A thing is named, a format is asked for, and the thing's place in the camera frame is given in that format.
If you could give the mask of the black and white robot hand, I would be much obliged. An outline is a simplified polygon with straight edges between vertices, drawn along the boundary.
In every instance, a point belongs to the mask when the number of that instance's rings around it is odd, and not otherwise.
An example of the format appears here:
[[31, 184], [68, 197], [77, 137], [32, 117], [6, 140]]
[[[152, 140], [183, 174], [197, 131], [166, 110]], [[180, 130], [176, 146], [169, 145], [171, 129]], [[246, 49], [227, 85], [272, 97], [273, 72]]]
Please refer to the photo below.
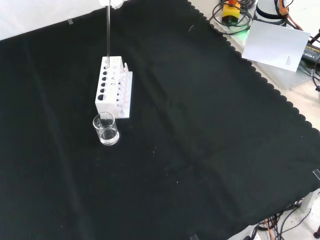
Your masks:
[[99, 0], [102, 7], [111, 7], [113, 9], [119, 9], [127, 0]]

